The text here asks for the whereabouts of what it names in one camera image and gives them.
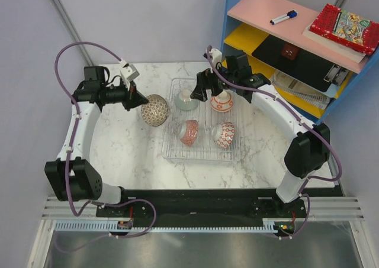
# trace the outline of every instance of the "table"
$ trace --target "table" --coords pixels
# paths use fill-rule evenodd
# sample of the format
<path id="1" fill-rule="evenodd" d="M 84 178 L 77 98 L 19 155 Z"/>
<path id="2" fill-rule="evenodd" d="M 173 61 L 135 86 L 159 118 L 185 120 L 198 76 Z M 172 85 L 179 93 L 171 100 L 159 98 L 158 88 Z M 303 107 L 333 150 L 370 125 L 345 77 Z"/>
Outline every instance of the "table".
<path id="1" fill-rule="evenodd" d="M 111 76 L 117 64 L 103 65 Z M 135 80 L 145 96 L 156 93 L 168 99 L 173 78 L 196 78 L 207 62 L 138 63 Z M 289 141 L 265 114 L 248 102 L 243 113 L 242 160 L 232 166 L 173 164 L 162 157 L 166 123 L 150 127 L 140 108 L 127 112 L 121 104 L 106 105 L 95 127 L 90 162 L 105 183 L 126 189 L 276 188 L 282 181 L 284 155 Z M 317 175 L 331 177 L 328 164 Z M 308 188 L 332 188 L 332 182 L 311 180 Z"/>

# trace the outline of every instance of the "dish rack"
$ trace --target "dish rack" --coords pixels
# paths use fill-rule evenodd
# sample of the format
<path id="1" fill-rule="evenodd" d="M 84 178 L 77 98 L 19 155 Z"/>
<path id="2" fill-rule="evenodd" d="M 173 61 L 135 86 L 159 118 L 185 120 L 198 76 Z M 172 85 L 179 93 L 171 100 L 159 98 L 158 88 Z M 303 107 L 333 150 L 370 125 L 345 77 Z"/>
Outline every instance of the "dish rack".
<path id="1" fill-rule="evenodd" d="M 196 86 L 195 79 L 175 78 L 171 82 L 169 96 L 170 116 L 166 125 L 163 138 L 162 156 L 173 163 L 236 163 L 241 160 L 240 148 L 240 115 L 237 95 L 228 91 L 233 99 L 234 106 L 228 112 L 217 112 L 210 105 L 211 95 L 208 100 L 200 102 L 190 111 L 183 111 L 176 107 L 175 97 L 183 89 L 193 90 Z M 199 123 L 198 136 L 195 143 L 188 147 L 178 137 L 178 127 L 186 120 L 197 120 Z M 232 122 L 235 125 L 235 137 L 228 148 L 220 148 L 211 137 L 212 128 L 223 122 Z"/>

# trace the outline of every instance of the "brown patterned bowl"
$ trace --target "brown patterned bowl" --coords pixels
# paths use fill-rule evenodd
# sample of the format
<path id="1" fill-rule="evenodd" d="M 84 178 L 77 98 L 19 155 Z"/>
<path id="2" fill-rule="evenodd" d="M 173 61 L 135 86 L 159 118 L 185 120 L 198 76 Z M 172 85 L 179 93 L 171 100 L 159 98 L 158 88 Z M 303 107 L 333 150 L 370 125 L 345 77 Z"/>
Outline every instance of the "brown patterned bowl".
<path id="1" fill-rule="evenodd" d="M 196 120 L 187 120 L 178 128 L 180 141 L 188 147 L 191 147 L 194 144 L 198 132 L 199 123 Z"/>
<path id="2" fill-rule="evenodd" d="M 141 106 L 143 121 L 154 127 L 162 125 L 169 115 L 167 102 L 160 95 L 149 95 L 146 98 L 149 103 Z"/>

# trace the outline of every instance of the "blue marker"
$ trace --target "blue marker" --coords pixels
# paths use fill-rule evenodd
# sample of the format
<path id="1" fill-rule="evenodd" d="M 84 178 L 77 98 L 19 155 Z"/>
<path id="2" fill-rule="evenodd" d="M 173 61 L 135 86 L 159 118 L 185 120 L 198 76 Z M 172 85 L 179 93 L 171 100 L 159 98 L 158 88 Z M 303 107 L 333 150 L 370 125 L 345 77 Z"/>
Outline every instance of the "blue marker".
<path id="1" fill-rule="evenodd" d="M 280 17 L 274 18 L 273 20 L 270 20 L 270 23 L 272 25 L 278 24 L 279 22 L 285 21 L 289 18 L 294 18 L 298 15 L 298 12 L 295 10 L 289 11 L 288 13 L 281 15 Z"/>

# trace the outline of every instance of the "white bowl with red pattern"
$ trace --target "white bowl with red pattern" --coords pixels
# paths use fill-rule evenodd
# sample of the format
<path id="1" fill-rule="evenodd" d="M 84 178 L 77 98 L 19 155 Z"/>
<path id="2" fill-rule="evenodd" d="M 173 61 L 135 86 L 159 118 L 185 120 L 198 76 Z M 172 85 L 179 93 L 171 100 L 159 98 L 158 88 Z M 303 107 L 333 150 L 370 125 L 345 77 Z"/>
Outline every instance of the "white bowl with red pattern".
<path id="1" fill-rule="evenodd" d="M 228 92 L 222 91 L 219 95 L 211 98 L 211 106 L 218 112 L 227 112 L 233 107 L 232 96 Z"/>
<path id="2" fill-rule="evenodd" d="M 228 148 L 235 137 L 235 125 L 224 122 L 213 127 L 211 136 L 213 141 L 221 148 Z"/>

